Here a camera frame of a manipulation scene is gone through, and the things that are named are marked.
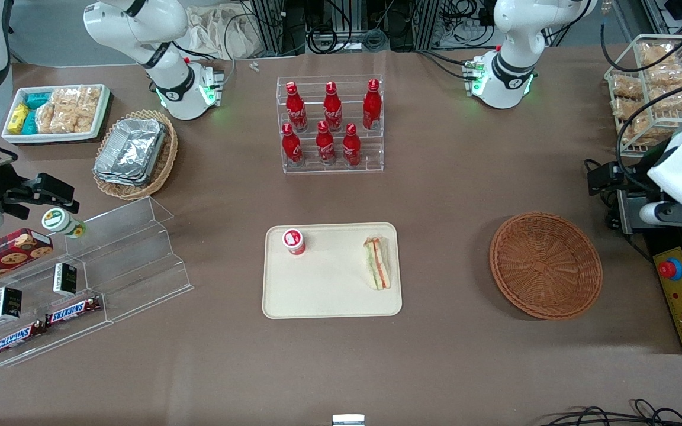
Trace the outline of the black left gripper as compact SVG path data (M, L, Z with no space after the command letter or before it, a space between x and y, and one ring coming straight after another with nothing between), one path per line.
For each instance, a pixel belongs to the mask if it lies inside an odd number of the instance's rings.
M616 178L622 178L615 189L628 192L642 192L644 195L658 195L660 186L647 176L667 150L668 142L660 142L651 147L635 165L625 166L622 162L620 148L615 148L615 161L598 165L593 173L587 173L588 194L595 196L616 184Z

